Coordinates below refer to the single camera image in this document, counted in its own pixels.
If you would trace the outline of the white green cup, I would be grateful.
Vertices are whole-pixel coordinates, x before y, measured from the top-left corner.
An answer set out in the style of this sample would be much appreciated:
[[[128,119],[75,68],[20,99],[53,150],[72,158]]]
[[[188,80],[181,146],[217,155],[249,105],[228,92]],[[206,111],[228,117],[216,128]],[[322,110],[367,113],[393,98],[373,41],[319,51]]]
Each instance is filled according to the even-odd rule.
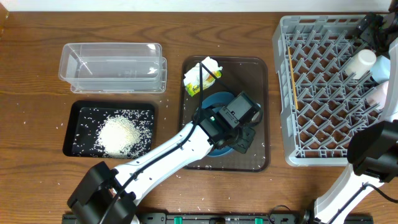
[[[376,63],[377,57],[372,50],[362,49],[355,54],[344,69],[347,75],[354,74],[353,79],[359,80]]]

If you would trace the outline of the light blue bowl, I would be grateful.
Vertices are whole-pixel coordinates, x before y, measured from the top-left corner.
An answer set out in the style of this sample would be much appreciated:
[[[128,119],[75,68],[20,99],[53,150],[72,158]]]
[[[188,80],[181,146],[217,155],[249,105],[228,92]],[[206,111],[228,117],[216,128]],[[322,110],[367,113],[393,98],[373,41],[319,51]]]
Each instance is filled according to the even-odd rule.
[[[391,69],[391,61],[380,55],[377,57],[377,60],[373,67],[370,69],[372,73],[371,78],[378,84],[382,84],[389,80],[390,77],[390,69]]]

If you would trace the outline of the green yellow snack wrapper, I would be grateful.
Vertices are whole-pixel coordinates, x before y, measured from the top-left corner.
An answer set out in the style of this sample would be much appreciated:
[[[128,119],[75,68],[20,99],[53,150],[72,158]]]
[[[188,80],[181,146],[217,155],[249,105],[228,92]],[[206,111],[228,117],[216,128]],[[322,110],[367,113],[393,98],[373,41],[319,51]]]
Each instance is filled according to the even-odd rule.
[[[212,84],[215,83],[215,78],[212,77],[211,75],[208,76],[208,78],[206,80],[203,80],[203,86],[202,89],[206,90],[207,88],[209,88],[210,86],[212,86]],[[194,96],[197,93],[200,92],[200,81],[199,79],[197,79],[196,81],[184,81],[184,85],[185,85],[185,90],[187,91],[187,93],[190,96]]]

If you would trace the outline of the white tissue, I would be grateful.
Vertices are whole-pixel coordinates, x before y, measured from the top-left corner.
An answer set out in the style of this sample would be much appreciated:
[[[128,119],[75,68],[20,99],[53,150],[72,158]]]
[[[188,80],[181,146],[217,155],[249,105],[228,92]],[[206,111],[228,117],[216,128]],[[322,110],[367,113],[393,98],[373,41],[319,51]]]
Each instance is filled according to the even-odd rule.
[[[223,67],[219,66],[218,62],[215,59],[211,57],[206,57],[201,61],[201,63],[217,78],[221,76],[221,71]],[[204,67],[202,67],[202,69],[200,70],[200,64],[197,63],[193,68],[191,68],[184,74],[185,78],[183,79],[183,84],[184,81],[196,81],[197,79],[199,79],[200,81],[200,71],[202,71],[203,80],[206,80],[210,74],[205,70]]]

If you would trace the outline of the wooden chopstick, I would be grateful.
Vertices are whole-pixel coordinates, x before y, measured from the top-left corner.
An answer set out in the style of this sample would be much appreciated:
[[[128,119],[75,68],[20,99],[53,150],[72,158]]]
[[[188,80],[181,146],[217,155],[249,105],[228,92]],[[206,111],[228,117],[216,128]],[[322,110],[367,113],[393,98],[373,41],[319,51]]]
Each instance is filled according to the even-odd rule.
[[[295,84],[295,78],[294,78],[294,68],[293,68],[293,64],[292,64],[292,55],[291,55],[290,47],[287,47],[287,52],[288,52],[288,57],[289,57],[289,69],[290,69],[290,76],[291,76],[291,80],[292,80],[294,105],[295,105],[295,109],[297,110],[299,107],[298,107],[297,90],[296,90],[296,84]]]

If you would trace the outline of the pink cup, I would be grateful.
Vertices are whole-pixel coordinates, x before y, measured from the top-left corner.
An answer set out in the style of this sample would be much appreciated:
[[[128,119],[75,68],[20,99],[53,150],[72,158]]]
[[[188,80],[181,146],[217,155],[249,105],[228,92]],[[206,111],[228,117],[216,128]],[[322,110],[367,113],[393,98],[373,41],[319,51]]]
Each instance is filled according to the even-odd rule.
[[[370,106],[378,105],[377,109],[382,110],[386,103],[387,97],[387,90],[388,90],[389,82],[383,82],[382,84],[378,85],[374,91],[366,98],[367,103]]]

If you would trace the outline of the dark blue plate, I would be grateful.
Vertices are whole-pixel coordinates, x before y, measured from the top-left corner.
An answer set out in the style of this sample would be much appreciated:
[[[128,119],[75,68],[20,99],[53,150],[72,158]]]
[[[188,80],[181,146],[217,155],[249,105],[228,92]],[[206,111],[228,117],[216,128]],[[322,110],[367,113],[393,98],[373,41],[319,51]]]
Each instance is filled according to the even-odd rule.
[[[203,100],[202,103],[202,108],[206,109],[214,104],[221,104],[219,107],[213,108],[213,111],[217,113],[223,105],[228,106],[233,100],[235,99],[235,96],[226,91],[221,91],[214,93],[207,98]],[[203,128],[203,130],[210,135],[210,138],[214,137],[215,135],[218,134],[218,129],[215,127],[215,120],[214,119],[207,119],[203,120],[200,123],[200,127]],[[233,150],[230,146],[225,146],[221,149],[212,149],[210,153],[207,155],[208,157],[221,157],[225,156],[228,153],[230,153]]]

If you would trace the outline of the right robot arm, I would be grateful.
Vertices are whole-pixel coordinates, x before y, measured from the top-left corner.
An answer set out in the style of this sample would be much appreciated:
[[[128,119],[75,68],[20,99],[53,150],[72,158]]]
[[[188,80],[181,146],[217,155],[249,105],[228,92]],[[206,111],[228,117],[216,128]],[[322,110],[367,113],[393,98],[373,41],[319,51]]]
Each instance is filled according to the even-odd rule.
[[[397,203],[380,190],[397,177],[397,0],[391,1],[388,15],[368,14],[356,30],[360,39],[391,60],[385,106],[377,123],[352,137],[343,173],[304,210],[297,223],[344,223],[373,190]]]

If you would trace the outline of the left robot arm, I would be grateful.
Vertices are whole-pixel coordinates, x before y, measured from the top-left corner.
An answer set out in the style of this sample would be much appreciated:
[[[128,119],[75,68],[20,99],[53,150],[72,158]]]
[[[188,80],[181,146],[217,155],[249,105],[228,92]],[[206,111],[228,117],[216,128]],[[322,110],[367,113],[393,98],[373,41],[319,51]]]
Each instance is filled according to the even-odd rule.
[[[245,92],[227,105],[199,105],[191,122],[147,154],[113,169],[105,162],[91,167],[67,205],[80,223],[139,223],[142,199],[176,171],[225,146],[245,153],[263,113]]]

